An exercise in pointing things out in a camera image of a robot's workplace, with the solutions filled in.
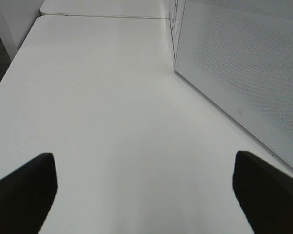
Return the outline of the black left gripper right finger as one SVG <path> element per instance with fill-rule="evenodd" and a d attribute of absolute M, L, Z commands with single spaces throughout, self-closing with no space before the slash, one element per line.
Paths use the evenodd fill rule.
<path fill-rule="evenodd" d="M 293 177 L 251 152 L 239 151 L 232 187 L 255 234 L 293 234 Z"/>

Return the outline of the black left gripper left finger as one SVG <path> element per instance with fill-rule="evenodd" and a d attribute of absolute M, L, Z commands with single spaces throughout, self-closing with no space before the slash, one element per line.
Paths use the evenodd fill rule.
<path fill-rule="evenodd" d="M 57 194 L 52 153 L 43 153 L 0 179 L 0 234 L 37 234 Z"/>

